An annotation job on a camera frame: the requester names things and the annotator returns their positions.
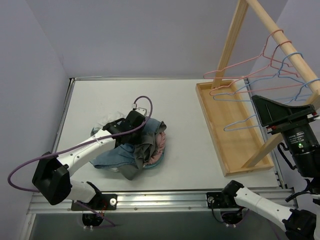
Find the blue denim skirt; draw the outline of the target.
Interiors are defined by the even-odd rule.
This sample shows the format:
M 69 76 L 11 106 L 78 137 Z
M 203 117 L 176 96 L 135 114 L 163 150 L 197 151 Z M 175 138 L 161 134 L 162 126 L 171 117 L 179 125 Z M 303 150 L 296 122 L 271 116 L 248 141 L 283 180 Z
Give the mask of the blue denim skirt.
M 98 155 L 96 158 L 92 159 L 90 163 L 96 169 L 115 169 L 119 166 L 122 166 L 122 162 L 120 160 L 120 156 L 118 155 L 119 150 L 118 147 L 103 152 L 102 154 Z

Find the pink wire hanger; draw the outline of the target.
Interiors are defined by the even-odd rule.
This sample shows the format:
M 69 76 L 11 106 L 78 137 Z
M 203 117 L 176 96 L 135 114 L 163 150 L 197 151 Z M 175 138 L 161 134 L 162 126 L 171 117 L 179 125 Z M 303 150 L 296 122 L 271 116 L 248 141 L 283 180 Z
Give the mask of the pink wire hanger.
M 256 56 L 256 57 L 253 57 L 253 58 L 250 58 L 250 59 L 247 59 L 245 61 L 242 61 L 242 62 L 238 62 L 238 63 L 235 63 L 233 65 L 230 65 L 230 66 L 227 66 L 225 68 L 223 68 L 222 70 L 215 70 L 215 71 L 211 71 L 211 72 L 207 72 L 205 73 L 203 76 L 205 77 L 206 75 L 208 74 L 211 74 L 211 73 L 221 73 L 223 70 L 226 70 L 228 68 L 231 68 L 231 67 L 235 67 L 237 65 L 241 65 L 241 64 L 244 64 L 246 62 L 250 62 L 250 61 L 253 61 L 253 60 L 256 60 L 260 57 L 263 57 L 263 58 L 266 58 L 269 60 L 269 64 L 266 65 L 265 67 L 257 70 L 256 72 L 253 72 L 253 73 L 250 73 L 249 75 L 246 75 L 246 76 L 243 76 L 243 77 L 240 77 L 238 78 L 237 80 L 232 80 L 231 83 L 229 83 L 228 85 L 223 85 L 223 86 L 218 86 L 218 87 L 214 87 L 210 92 L 209 92 L 209 95 L 212 96 L 213 98 L 215 98 L 216 95 L 219 95 L 218 93 L 215 93 L 215 91 L 221 89 L 221 88 L 226 88 L 226 87 L 231 87 L 232 85 L 234 85 L 235 83 L 239 82 L 240 80 L 244 80 L 244 79 L 247 79 L 247 78 L 255 78 L 254 81 L 252 82 L 249 82 L 247 85 L 245 85 L 244 87 L 242 88 L 239 88 L 238 90 L 235 90 L 231 93 L 229 93 L 229 95 L 234 95 L 234 94 L 241 94 L 241 93 L 249 93 L 249 91 L 241 91 L 242 89 L 244 88 L 248 88 L 251 84 L 255 83 L 255 82 L 258 82 L 258 81 L 263 81 L 263 80 L 269 80 L 269 79 L 273 79 L 274 77 L 278 77 L 278 78 L 281 78 L 281 72 L 286 72 L 287 74 L 290 74 L 290 75 L 295 75 L 297 78 L 299 78 L 300 76 L 297 74 L 297 73 L 294 73 L 294 72 L 289 72 L 289 71 L 286 71 L 286 70 L 283 70 L 283 65 L 287 65 L 289 68 L 290 67 L 293 67 L 292 65 L 289 65 L 287 63 L 285 63 L 285 59 L 284 58 L 282 61 L 278 61 L 278 60 L 275 60 L 274 59 L 274 55 L 277 51 L 277 49 L 279 47 L 281 47 L 282 45 L 284 44 L 287 44 L 287 43 L 292 43 L 290 40 L 287 40 L 287 41 L 284 41 L 282 43 L 280 43 L 273 51 L 273 54 L 271 57 L 268 57 L 265 55 L 265 50 L 266 50 L 266 47 L 268 45 L 268 39 L 266 40 L 266 43 L 264 44 L 263 46 L 263 49 L 262 49 L 262 52 L 260 55 Z M 276 68 L 276 67 L 273 67 L 272 66 L 272 63 L 273 62 L 278 62 L 278 63 L 281 63 L 281 66 L 280 68 Z M 254 75 L 256 73 L 259 73 L 267 68 L 274 68 L 277 70 L 277 72 L 274 74 L 274 75 Z
M 296 77 L 299 78 L 300 76 L 298 75 L 297 72 L 287 71 L 286 69 L 282 70 L 281 68 L 279 68 L 276 65 L 274 65 L 274 63 L 278 63 L 278 64 L 281 63 L 281 61 L 275 59 L 275 54 L 277 52 L 277 49 L 280 48 L 284 44 L 287 44 L 287 43 L 291 44 L 292 42 L 290 40 L 287 40 L 287 41 L 284 41 L 282 43 L 279 43 L 277 45 L 277 47 L 274 49 L 274 51 L 273 51 L 271 56 L 268 56 L 268 55 L 265 54 L 265 51 L 267 49 L 267 46 L 268 46 L 270 38 L 274 37 L 274 35 L 276 33 L 282 33 L 283 34 L 284 31 L 282 29 L 277 29 L 277 30 L 273 31 L 272 33 L 270 33 L 269 36 L 266 38 L 265 44 L 263 45 L 262 51 L 261 51 L 261 53 L 259 55 L 255 56 L 255 57 L 252 57 L 252 58 L 249 58 L 249 59 L 246 59 L 244 61 L 232 64 L 232 65 L 219 66 L 217 70 L 206 72 L 203 75 L 203 78 L 204 79 L 213 79 L 214 81 L 215 80 L 222 80 L 224 78 L 224 74 L 225 74 L 225 72 L 227 70 L 229 70 L 231 68 L 234 68 L 234 67 L 237 67 L 237 66 L 241 66 L 241 65 L 247 64 L 247 63 L 252 62 L 252 61 L 256 61 L 256 60 L 258 60 L 260 58 L 268 60 L 268 65 L 266 65 L 265 67 L 257 70 L 254 73 L 250 73 L 248 75 L 249 77 L 251 76 L 253 78 L 258 78 L 258 77 L 260 77 L 260 75 L 255 75 L 256 73 L 259 73 L 259 72 L 261 72 L 261 71 L 263 71 L 263 70 L 265 70 L 267 68 L 273 68 L 273 69 L 279 70 L 280 72 L 284 72 L 285 75 L 291 74 L 291 75 L 295 75 Z

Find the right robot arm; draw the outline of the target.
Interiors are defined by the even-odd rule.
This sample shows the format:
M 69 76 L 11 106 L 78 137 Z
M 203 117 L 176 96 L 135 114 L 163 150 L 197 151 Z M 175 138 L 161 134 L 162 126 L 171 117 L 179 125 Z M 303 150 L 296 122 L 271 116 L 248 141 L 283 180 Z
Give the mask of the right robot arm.
M 286 201 L 310 194 L 320 206 L 320 144 L 310 126 L 318 117 L 312 104 L 290 106 L 260 95 L 252 96 L 258 118 L 270 134 L 281 134 L 298 173 L 306 178 L 305 190 L 289 196 Z M 272 202 L 242 183 L 232 180 L 221 191 L 223 203 L 247 208 L 281 228 L 290 240 L 318 240 L 320 213 L 289 208 Z

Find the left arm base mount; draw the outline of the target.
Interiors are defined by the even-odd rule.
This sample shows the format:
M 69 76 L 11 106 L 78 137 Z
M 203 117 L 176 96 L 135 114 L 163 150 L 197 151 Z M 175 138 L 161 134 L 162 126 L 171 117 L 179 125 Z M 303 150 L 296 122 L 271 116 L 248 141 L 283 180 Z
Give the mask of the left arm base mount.
M 99 198 L 91 200 L 89 203 L 72 201 L 72 211 L 88 211 L 90 209 L 95 211 L 114 211 L 117 209 L 118 195 L 114 193 L 103 193 Z

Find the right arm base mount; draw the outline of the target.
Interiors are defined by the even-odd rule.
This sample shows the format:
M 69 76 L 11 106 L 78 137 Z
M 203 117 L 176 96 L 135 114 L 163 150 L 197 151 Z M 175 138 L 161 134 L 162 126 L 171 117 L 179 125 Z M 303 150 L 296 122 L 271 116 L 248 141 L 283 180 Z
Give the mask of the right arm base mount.
M 234 202 L 226 200 L 220 191 L 207 192 L 206 203 L 209 209 L 231 209 L 237 206 Z

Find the grey pleated skirt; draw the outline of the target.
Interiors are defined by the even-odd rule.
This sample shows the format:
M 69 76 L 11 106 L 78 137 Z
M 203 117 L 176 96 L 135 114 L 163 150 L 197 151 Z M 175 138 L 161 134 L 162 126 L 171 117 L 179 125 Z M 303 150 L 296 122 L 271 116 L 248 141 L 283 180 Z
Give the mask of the grey pleated skirt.
M 148 161 L 156 148 L 156 136 L 161 132 L 165 132 L 167 125 L 163 121 L 158 121 L 151 118 L 144 126 L 142 135 L 138 144 L 120 145 L 118 155 L 122 162 L 121 166 L 117 167 L 126 179 L 133 180 L 137 177 L 144 168 L 152 168 L 156 165 L 148 165 Z

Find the white pleated skirt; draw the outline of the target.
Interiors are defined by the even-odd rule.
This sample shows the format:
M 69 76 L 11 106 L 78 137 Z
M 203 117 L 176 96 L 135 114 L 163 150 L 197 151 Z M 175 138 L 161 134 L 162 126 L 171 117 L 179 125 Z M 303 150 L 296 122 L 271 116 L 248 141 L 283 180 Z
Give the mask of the white pleated skirt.
M 111 123 L 113 121 L 124 118 L 125 115 L 119 111 L 108 113 L 107 115 L 101 117 L 94 125 L 94 129 L 101 129 L 106 124 Z

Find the blue wire hanger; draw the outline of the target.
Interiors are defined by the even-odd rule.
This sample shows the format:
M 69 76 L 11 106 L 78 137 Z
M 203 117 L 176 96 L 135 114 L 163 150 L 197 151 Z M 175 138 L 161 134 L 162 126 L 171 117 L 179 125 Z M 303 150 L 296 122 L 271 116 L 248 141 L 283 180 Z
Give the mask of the blue wire hanger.
M 236 100 L 232 100 L 232 99 L 222 99 L 222 98 L 217 98 L 217 97 L 221 97 L 221 96 L 236 96 L 238 97 L 239 94 L 245 94 L 245 93 L 250 93 L 251 91 L 250 90 L 247 90 L 247 91 L 241 91 L 242 89 L 246 88 L 246 87 L 250 87 L 252 84 L 256 83 L 256 82 L 259 82 L 259 81 L 264 81 L 264 80 L 270 80 L 270 79 L 273 79 L 275 77 L 278 77 L 278 78 L 287 78 L 287 79 L 291 79 L 297 83 L 299 83 L 300 85 L 302 85 L 302 88 L 306 86 L 305 83 L 303 83 L 302 81 L 296 79 L 296 78 L 301 78 L 301 76 L 298 76 L 296 78 L 293 78 L 291 76 L 280 76 L 281 75 L 281 72 L 284 72 L 283 70 L 283 67 L 285 65 L 285 60 L 289 59 L 290 57 L 294 56 L 294 55 L 300 55 L 300 57 L 302 57 L 302 59 L 304 60 L 304 56 L 301 52 L 293 52 L 289 55 L 287 55 L 286 57 L 283 58 L 283 60 L 281 61 L 281 66 L 280 68 L 278 69 L 278 71 L 274 74 L 274 75 L 271 75 L 271 76 L 267 76 L 267 77 L 262 77 L 262 78 L 259 78 L 259 79 L 255 79 L 254 81 L 248 83 L 247 85 L 245 85 L 244 87 L 241 87 L 239 88 L 238 90 L 234 91 L 234 92 L 231 92 L 231 93 L 227 93 L 227 92 L 223 92 L 223 93 L 217 93 L 217 94 L 214 94 L 212 96 L 213 100 L 215 101 L 227 101 L 227 102 L 253 102 L 252 100 L 242 100 L 242 99 L 236 99 Z M 260 89 L 260 90 L 256 90 L 257 92 L 259 91 L 269 91 L 269 90 L 276 90 L 276 89 L 281 89 L 281 88 L 290 88 L 290 87 L 296 87 L 296 86 L 299 86 L 299 84 L 297 85 L 287 85 L 287 86 L 284 86 L 284 87 L 274 87 L 274 88 L 263 88 L 263 89 Z
M 238 87 L 240 89 L 241 87 L 244 87 L 249 82 L 254 81 L 255 79 L 250 78 L 248 82 L 246 82 L 243 86 Z M 261 95 L 263 97 L 269 98 L 271 100 L 274 100 L 276 102 L 280 102 L 286 105 L 300 105 L 304 101 L 307 100 L 308 97 L 310 97 L 313 93 L 312 91 L 312 84 L 316 83 L 318 84 L 320 82 L 319 78 L 316 78 L 312 80 L 310 83 L 305 83 L 302 81 L 306 86 L 302 88 L 302 85 L 300 85 L 298 82 L 291 80 L 290 78 L 279 78 L 274 77 L 273 79 L 269 80 L 262 80 L 255 82 L 251 84 L 248 88 L 244 88 L 240 91 L 250 91 L 249 93 L 242 93 L 238 96 L 227 96 L 227 99 L 231 100 L 252 100 L 252 96 L 254 95 Z M 298 85 L 288 88 L 279 88 L 284 86 L 292 86 L 292 85 Z M 277 88 L 273 90 L 266 90 L 266 91 L 256 91 L 256 90 L 262 90 L 262 89 L 268 89 L 268 88 Z M 251 128 L 261 128 L 260 121 L 258 120 L 257 111 L 254 107 L 253 101 L 246 101 L 246 102 L 234 102 L 232 103 L 244 103 L 246 107 L 249 107 L 249 113 L 248 116 L 241 117 L 232 123 L 226 125 L 223 130 L 226 132 L 230 131 L 238 131 L 243 129 L 251 129 Z

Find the pink wire hanger front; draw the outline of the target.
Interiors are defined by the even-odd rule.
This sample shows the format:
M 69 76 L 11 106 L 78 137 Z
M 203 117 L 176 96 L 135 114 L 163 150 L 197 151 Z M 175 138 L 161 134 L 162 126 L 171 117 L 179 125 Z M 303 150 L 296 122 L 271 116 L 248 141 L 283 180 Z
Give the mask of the pink wire hanger front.
M 225 68 L 223 68 L 222 70 L 215 70 L 215 71 L 211 71 L 211 72 L 207 72 L 205 73 L 203 76 L 205 77 L 206 75 L 208 74 L 211 74 L 211 73 L 221 73 L 223 70 L 226 70 L 228 68 L 231 68 L 231 67 L 235 67 L 237 65 L 241 65 L 241 64 L 244 64 L 246 62 L 250 62 L 250 61 L 253 61 L 253 60 L 256 60 L 260 57 L 263 57 L 263 58 L 266 58 L 269 60 L 269 64 L 266 65 L 265 67 L 257 70 L 256 72 L 253 72 L 253 73 L 250 73 L 249 75 L 246 75 L 246 76 L 243 76 L 243 77 L 240 77 L 238 78 L 237 80 L 232 80 L 231 83 L 229 83 L 228 85 L 223 85 L 223 86 L 218 86 L 218 87 L 214 87 L 210 92 L 209 92 L 209 95 L 212 96 L 213 98 L 215 98 L 216 95 L 219 95 L 218 93 L 215 93 L 215 91 L 221 89 L 221 88 L 226 88 L 226 87 L 231 87 L 232 85 L 234 85 L 235 83 L 239 82 L 240 80 L 244 80 L 244 79 L 247 79 L 247 78 L 255 78 L 254 81 L 252 82 L 249 82 L 247 85 L 245 85 L 244 87 L 242 88 L 239 88 L 238 90 L 235 90 L 231 93 L 229 93 L 229 95 L 234 95 L 234 94 L 241 94 L 241 93 L 249 93 L 249 91 L 241 91 L 242 89 L 244 88 L 248 88 L 251 84 L 255 83 L 255 82 L 258 82 L 258 81 L 263 81 L 263 80 L 269 80 L 269 79 L 273 79 L 274 77 L 278 77 L 278 78 L 281 78 L 281 72 L 286 72 L 287 74 L 290 74 L 290 75 L 295 75 L 297 78 L 299 78 L 300 76 L 297 74 L 297 73 L 294 73 L 294 72 L 289 72 L 289 71 L 286 71 L 286 70 L 283 70 L 283 65 L 287 65 L 289 68 L 290 67 L 293 67 L 292 65 L 289 65 L 287 63 L 285 63 L 285 59 L 284 58 L 282 61 L 278 61 L 278 60 L 275 60 L 274 59 L 274 55 L 277 51 L 277 49 L 279 47 L 281 47 L 282 45 L 284 44 L 287 44 L 287 43 L 292 43 L 290 40 L 287 40 L 287 41 L 284 41 L 282 43 L 280 43 L 273 51 L 273 54 L 271 57 L 268 57 L 265 55 L 265 50 L 266 50 L 266 47 L 268 45 L 268 39 L 266 40 L 266 43 L 264 44 L 263 46 L 263 49 L 262 49 L 262 52 L 260 55 L 256 56 L 256 57 L 253 57 L 253 58 L 250 58 L 250 59 L 247 59 L 245 61 L 242 61 L 242 62 L 238 62 L 238 63 L 235 63 L 233 65 L 230 65 L 230 66 L 227 66 Z M 272 63 L 273 62 L 278 62 L 278 63 L 281 63 L 281 66 L 280 68 L 276 68 L 276 67 L 273 67 L 272 66 Z M 274 74 L 274 75 L 254 75 L 256 73 L 259 73 L 267 68 L 274 68 L 277 70 L 277 72 Z

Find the blue wire hanger front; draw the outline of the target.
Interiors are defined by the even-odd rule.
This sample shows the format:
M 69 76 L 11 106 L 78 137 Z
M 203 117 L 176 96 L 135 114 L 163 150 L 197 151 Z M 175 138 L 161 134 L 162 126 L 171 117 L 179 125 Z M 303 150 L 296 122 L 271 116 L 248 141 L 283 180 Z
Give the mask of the blue wire hanger front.
M 240 89 L 241 87 L 244 87 L 249 82 L 254 81 L 255 79 L 250 78 L 248 82 L 246 82 L 243 86 L 238 87 Z M 298 82 L 291 80 L 290 78 L 279 78 L 274 77 L 273 79 L 269 80 L 262 80 L 255 82 L 251 84 L 248 88 L 244 88 L 240 91 L 250 91 L 249 93 L 242 93 L 238 96 L 227 96 L 227 99 L 231 100 L 252 100 L 252 96 L 254 95 L 261 95 L 263 97 L 269 98 L 271 100 L 274 100 L 276 102 L 280 102 L 286 105 L 300 105 L 304 101 L 307 100 L 308 97 L 310 97 L 313 93 L 312 91 L 312 84 L 316 83 L 318 84 L 320 82 L 319 78 L 316 78 L 312 80 L 310 83 L 305 83 L 302 81 L 306 86 L 302 88 L 302 85 L 300 85 Z M 279 88 L 284 86 L 292 86 L 292 85 L 298 85 L 288 88 Z M 256 91 L 256 90 L 262 90 L 262 89 L 268 89 L 268 88 L 277 88 L 273 90 L 266 90 L 266 91 Z M 261 128 L 260 121 L 258 120 L 257 111 L 254 107 L 253 101 L 246 101 L 246 102 L 234 102 L 232 103 L 244 103 L 246 107 L 249 107 L 249 113 L 248 116 L 241 117 L 232 123 L 226 125 L 223 130 L 226 132 L 230 131 L 238 131 L 243 129 L 251 129 L 251 128 Z

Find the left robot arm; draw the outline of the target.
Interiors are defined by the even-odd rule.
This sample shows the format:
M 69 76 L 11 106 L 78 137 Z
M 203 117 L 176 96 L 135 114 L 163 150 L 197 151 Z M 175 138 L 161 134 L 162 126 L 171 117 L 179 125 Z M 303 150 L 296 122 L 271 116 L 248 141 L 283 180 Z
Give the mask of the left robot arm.
M 102 153 L 136 142 L 142 134 L 146 115 L 146 109 L 134 108 L 127 117 L 107 123 L 79 145 L 43 155 L 33 175 L 33 185 L 53 206 L 64 200 L 82 202 L 90 210 L 106 204 L 107 199 L 93 183 L 75 181 L 71 177 Z

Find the pink pleated skirt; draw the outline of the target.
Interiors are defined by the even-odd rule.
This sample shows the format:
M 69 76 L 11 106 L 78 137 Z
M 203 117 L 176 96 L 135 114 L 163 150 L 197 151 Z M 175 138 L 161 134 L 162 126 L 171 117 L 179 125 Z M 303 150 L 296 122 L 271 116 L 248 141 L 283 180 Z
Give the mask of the pink pleated skirt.
M 166 147 L 166 133 L 160 132 L 155 137 L 155 150 L 151 154 L 151 157 L 149 158 L 147 165 L 153 166 L 161 162 L 161 160 L 164 157 Z

